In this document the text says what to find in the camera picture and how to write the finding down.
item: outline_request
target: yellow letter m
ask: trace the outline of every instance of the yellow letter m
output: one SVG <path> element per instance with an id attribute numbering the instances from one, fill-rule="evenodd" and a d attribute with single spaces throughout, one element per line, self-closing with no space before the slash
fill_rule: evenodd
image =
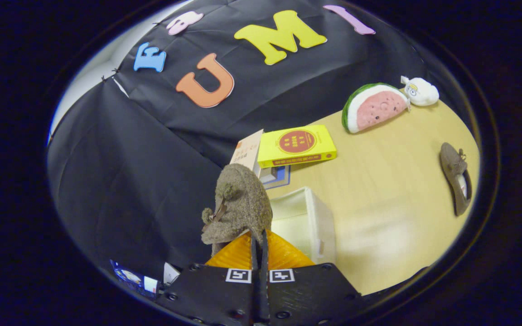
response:
<path id="1" fill-rule="evenodd" d="M 235 33 L 236 39 L 246 39 L 265 55 L 265 64 L 269 66 L 283 60 L 287 53 L 273 47 L 297 52 L 294 35 L 299 39 L 302 48 L 311 48 L 327 42 L 328 39 L 319 35 L 306 23 L 303 23 L 293 10 L 284 10 L 273 15 L 277 29 L 269 29 L 259 25 L 247 25 Z"/>

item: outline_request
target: shoe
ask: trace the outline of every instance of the shoe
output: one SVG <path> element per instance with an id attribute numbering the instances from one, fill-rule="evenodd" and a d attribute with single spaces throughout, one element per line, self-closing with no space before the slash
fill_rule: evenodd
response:
<path id="1" fill-rule="evenodd" d="M 449 143 L 444 143 L 440 149 L 440 162 L 444 175 L 454 192 L 454 208 L 456 216 L 464 213 L 472 198 L 472 186 L 470 176 L 467 171 L 467 163 L 464 161 L 466 155 L 462 149 L 456 152 Z"/>

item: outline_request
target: fisheye lens view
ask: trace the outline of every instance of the fisheye lens view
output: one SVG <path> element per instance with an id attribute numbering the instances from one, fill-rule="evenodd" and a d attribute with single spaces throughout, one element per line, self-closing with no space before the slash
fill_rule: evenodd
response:
<path id="1" fill-rule="evenodd" d="M 350 2 L 163 6 L 50 108 L 50 194 L 100 273 L 187 324 L 348 322 L 484 218 L 495 137 L 460 76 Z"/>

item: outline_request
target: orange letter u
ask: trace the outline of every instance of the orange letter u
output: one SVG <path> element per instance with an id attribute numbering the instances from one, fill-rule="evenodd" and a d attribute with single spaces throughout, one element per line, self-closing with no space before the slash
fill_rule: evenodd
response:
<path id="1" fill-rule="evenodd" d="M 231 74 L 221 66 L 215 58 L 216 54 L 207 54 L 198 62 L 198 69 L 207 69 L 219 80 L 219 88 L 212 93 L 204 89 L 194 79 L 194 72 L 189 72 L 176 84 L 176 91 L 182 91 L 199 107 L 213 107 L 219 105 L 232 92 L 235 81 Z"/>

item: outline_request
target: white storage bin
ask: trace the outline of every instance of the white storage bin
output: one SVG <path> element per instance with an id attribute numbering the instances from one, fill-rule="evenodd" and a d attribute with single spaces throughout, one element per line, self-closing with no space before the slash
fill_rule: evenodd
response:
<path id="1" fill-rule="evenodd" d="M 334 217 L 308 187 L 271 200 L 271 231 L 301 250 L 315 264 L 335 264 Z"/>

